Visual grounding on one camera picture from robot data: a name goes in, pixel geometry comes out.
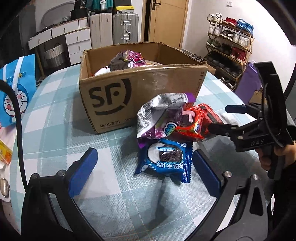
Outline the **person's right hand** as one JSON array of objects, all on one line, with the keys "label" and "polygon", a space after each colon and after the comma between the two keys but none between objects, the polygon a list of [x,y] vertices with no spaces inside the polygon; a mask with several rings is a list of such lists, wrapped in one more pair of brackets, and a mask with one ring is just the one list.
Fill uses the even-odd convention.
[{"label": "person's right hand", "polygon": [[[296,160],[296,145],[293,142],[293,145],[286,145],[284,148],[275,147],[274,153],[278,157],[285,158],[285,167],[293,164]],[[262,169],[268,171],[270,170],[271,160],[267,157],[262,149],[256,149],[255,152],[258,154],[259,161]]]}]

